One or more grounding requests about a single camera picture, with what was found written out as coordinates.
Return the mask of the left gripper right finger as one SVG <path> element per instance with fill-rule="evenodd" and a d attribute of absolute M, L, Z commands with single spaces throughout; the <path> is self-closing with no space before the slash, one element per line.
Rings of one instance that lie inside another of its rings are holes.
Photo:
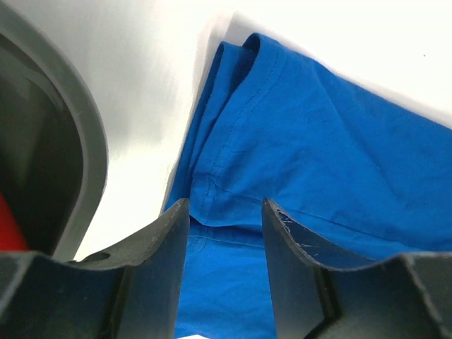
<path fill-rule="evenodd" d="M 262 205 L 279 338 L 450 338 L 451 255 L 411 252 L 375 261 Z"/>

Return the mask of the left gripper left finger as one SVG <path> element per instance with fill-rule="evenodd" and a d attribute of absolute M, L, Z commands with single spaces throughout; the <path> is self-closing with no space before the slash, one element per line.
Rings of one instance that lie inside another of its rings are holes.
<path fill-rule="evenodd" d="M 173 338 L 189 202 L 80 262 L 1 254 L 2 338 Z"/>

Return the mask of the blue printed t shirt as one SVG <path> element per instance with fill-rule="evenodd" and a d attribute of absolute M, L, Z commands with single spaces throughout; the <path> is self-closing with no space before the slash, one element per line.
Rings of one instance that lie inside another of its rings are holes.
<path fill-rule="evenodd" d="M 175 335 L 274 338 L 261 206 L 369 258 L 451 250 L 451 130 L 269 37 L 220 43 L 169 193 L 190 232 Z"/>

